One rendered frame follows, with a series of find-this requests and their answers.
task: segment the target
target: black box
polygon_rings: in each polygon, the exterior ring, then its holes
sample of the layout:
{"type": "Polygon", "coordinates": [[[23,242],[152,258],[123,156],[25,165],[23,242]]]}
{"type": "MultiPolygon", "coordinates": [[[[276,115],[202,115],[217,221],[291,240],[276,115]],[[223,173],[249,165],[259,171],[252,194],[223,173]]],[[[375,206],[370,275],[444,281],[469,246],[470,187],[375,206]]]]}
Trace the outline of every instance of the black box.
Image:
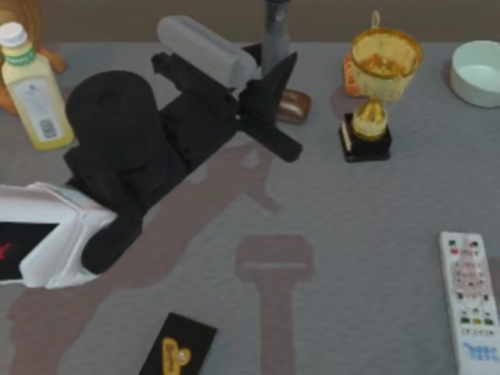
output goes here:
{"type": "Polygon", "coordinates": [[[216,332],[205,324],[169,314],[139,375],[198,375],[216,332]]]}
{"type": "Polygon", "coordinates": [[[392,136],[389,128],[384,136],[376,141],[367,141],[355,135],[352,128],[352,113],[346,113],[344,116],[345,127],[351,141],[351,151],[348,151],[342,128],[338,131],[344,150],[345,161],[348,163],[383,161],[391,158],[392,136]]]}

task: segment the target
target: table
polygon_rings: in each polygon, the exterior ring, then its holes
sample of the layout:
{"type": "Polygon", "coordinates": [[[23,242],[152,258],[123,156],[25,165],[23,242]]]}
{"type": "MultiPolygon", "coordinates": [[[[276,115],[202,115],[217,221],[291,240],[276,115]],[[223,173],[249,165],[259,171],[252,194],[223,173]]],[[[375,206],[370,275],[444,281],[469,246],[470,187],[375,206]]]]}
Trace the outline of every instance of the table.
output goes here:
{"type": "MultiPolygon", "coordinates": [[[[148,80],[159,105],[177,95],[152,72],[160,45],[50,47],[69,61],[58,77],[66,93],[124,69],[148,80]]],[[[304,127],[280,127],[303,143],[301,159],[285,164],[239,135],[94,283],[0,288],[0,373],[135,375],[171,311],[219,328],[206,374],[456,373],[437,238],[483,234],[500,292],[500,110],[458,100],[445,82],[456,45],[426,44],[416,80],[390,108],[392,159],[347,164],[337,132],[357,104],[341,88],[348,45],[295,47],[289,87],[313,108],[304,127]],[[267,270],[268,288],[242,280],[252,249],[276,241],[283,261],[309,260],[309,278],[267,270]]],[[[65,151],[33,150],[19,120],[0,115],[0,183],[63,182],[65,151]]]]}

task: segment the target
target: brown plush toy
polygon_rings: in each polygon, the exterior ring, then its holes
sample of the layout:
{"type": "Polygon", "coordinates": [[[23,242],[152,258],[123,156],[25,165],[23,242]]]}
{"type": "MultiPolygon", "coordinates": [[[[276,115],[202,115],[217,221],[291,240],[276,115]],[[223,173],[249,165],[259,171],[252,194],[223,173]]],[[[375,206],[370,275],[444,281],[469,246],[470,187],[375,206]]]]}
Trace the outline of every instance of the brown plush toy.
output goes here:
{"type": "MultiPolygon", "coordinates": [[[[43,49],[41,43],[41,3],[40,0],[0,0],[0,25],[7,22],[19,22],[23,24],[28,37],[33,42],[38,53],[45,56],[52,69],[57,73],[66,70],[66,62],[55,53],[43,49]]],[[[3,56],[0,55],[0,65],[3,64],[3,56]]],[[[10,98],[7,88],[0,77],[0,108],[17,115],[16,107],[10,98]]]]}

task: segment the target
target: black card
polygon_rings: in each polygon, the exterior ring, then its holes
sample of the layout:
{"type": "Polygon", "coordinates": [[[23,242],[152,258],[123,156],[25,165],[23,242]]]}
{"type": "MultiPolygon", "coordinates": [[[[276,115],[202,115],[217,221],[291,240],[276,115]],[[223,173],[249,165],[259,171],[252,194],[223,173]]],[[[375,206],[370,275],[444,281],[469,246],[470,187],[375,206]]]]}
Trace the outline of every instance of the black card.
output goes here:
{"type": "Polygon", "coordinates": [[[0,280],[22,280],[19,266],[24,258],[58,224],[0,223],[0,280]]]}
{"type": "Polygon", "coordinates": [[[198,375],[217,330],[171,313],[139,375],[198,375]]]}

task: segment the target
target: brown wall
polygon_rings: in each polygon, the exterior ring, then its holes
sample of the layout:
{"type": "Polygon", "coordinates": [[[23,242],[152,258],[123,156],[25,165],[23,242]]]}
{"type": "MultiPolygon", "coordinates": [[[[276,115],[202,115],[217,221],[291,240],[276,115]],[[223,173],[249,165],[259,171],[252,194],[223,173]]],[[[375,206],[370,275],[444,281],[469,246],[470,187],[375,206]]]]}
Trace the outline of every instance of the brown wall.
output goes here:
{"type": "MultiPolygon", "coordinates": [[[[42,0],[46,41],[154,41],[160,18],[186,14],[234,41],[259,39],[263,0],[42,0]]],[[[291,0],[296,41],[349,41],[382,24],[421,41],[500,40],[500,0],[291,0]]]]}

